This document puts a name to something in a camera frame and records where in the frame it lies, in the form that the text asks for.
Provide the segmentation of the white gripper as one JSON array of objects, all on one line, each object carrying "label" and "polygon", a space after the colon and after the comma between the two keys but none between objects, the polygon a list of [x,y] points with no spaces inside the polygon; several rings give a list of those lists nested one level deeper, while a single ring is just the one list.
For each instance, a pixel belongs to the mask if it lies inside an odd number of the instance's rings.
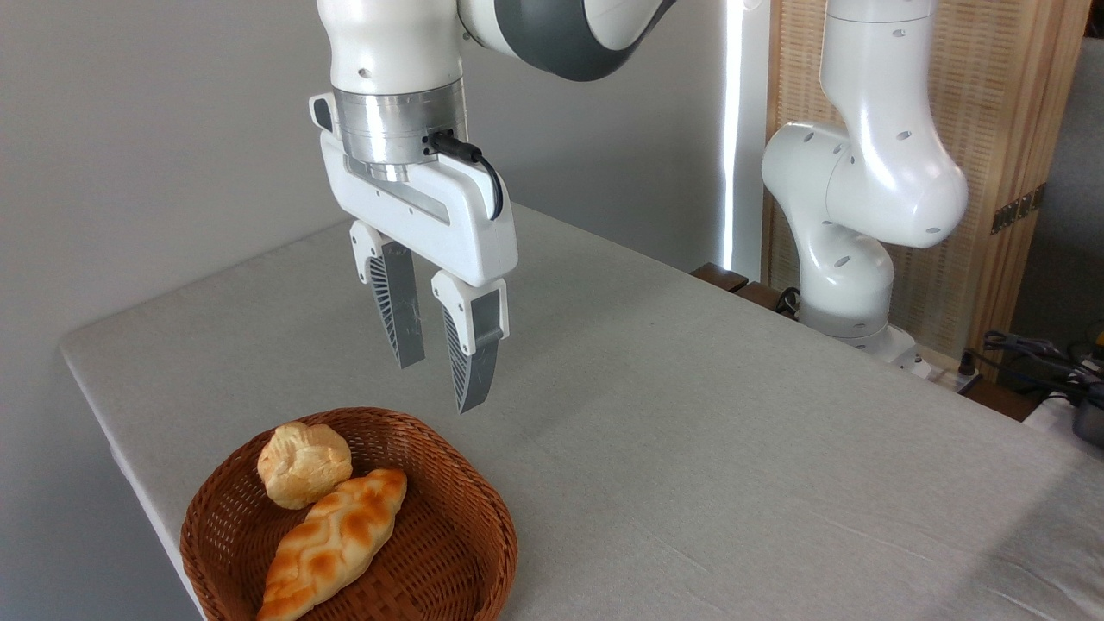
[{"label": "white gripper", "polygon": [[431,290],[444,315],[457,411],[484,404],[510,334],[503,278],[519,260],[510,206],[492,219],[492,177],[446,154],[408,165],[400,181],[359,172],[340,137],[335,95],[312,96],[309,114],[336,203],[355,217],[348,230],[355,272],[372,290],[399,366],[425,357],[413,251],[442,269]]}]

